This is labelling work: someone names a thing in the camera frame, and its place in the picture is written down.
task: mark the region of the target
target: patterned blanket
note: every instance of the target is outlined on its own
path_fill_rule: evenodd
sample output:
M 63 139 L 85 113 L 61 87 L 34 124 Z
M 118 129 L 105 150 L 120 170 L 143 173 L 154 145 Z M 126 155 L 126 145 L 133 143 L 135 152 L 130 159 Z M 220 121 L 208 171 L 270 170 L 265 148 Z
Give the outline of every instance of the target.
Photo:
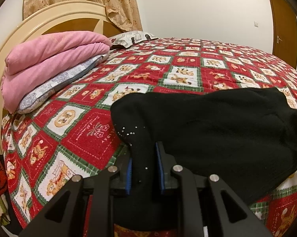
M 2 142 L 8 186 L 21 225 L 25 227 L 74 174 L 96 175 L 126 149 L 109 110 L 124 95 L 204 94 L 244 87 L 277 87 L 297 109 L 297 72 L 271 54 L 230 43 L 156 39 L 115 51 L 37 111 L 6 116 Z M 281 237 L 297 215 L 297 171 L 251 209 Z M 118 226 L 116 233 L 140 234 Z

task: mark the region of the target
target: bed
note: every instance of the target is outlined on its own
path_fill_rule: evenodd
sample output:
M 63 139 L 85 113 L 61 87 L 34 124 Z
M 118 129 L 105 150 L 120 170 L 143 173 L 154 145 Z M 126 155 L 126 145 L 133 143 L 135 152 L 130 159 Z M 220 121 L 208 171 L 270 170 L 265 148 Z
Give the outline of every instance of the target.
M 122 33 L 103 5 L 48 6 L 23 21 L 2 45 L 0 81 L 4 58 L 15 45 L 75 30 L 107 37 Z M 159 38 L 115 50 L 29 114 L 7 115 L 0 93 L 0 153 L 20 224 L 25 227 L 73 174 L 95 175 L 127 149 L 111 123 L 114 101 L 132 92 L 205 94 L 245 87 L 277 87 L 297 109 L 297 72 L 284 61 L 252 47 L 199 39 Z M 274 236 L 283 236 L 297 216 L 297 171 L 250 208 Z M 117 236 L 175 236 L 174 231 L 137 233 L 119 226 L 115 231 Z

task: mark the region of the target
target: headboard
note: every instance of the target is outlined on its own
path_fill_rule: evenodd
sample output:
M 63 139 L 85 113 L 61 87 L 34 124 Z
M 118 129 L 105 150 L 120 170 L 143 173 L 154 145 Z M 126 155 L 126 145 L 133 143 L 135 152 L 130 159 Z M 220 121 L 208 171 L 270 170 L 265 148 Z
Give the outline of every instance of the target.
M 47 6 L 24 20 L 4 41 L 0 48 L 0 84 L 5 67 L 4 60 L 14 46 L 40 35 L 78 30 L 94 31 L 107 37 L 123 32 L 108 19 L 105 6 L 102 4 L 73 0 Z M 6 114 L 7 111 L 3 110 L 3 97 L 0 92 L 0 131 L 2 118 Z

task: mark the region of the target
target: wooden door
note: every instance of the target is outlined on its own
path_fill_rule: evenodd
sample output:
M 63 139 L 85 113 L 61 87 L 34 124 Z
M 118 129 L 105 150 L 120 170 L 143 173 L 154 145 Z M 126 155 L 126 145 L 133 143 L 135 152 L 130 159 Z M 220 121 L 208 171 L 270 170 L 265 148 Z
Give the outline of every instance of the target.
M 273 55 L 297 68 L 297 17 L 286 0 L 270 0 L 274 21 Z

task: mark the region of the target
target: silver bolt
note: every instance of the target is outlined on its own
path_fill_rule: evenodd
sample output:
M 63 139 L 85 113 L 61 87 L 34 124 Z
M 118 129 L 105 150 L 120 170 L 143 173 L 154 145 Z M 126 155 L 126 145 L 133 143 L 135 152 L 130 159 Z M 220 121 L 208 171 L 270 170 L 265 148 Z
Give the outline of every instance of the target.
M 80 176 L 80 175 L 74 175 L 72 177 L 73 182 L 79 182 L 81 179 L 82 179 L 82 176 Z
M 173 170 L 175 172 L 181 172 L 184 168 L 181 165 L 175 165 L 173 166 Z
M 220 177 L 218 175 L 213 174 L 210 176 L 210 180 L 212 182 L 217 182 L 218 180 L 220 180 Z
M 111 172 L 111 173 L 114 173 L 118 170 L 118 168 L 116 166 L 110 166 L 108 167 L 108 171 Z

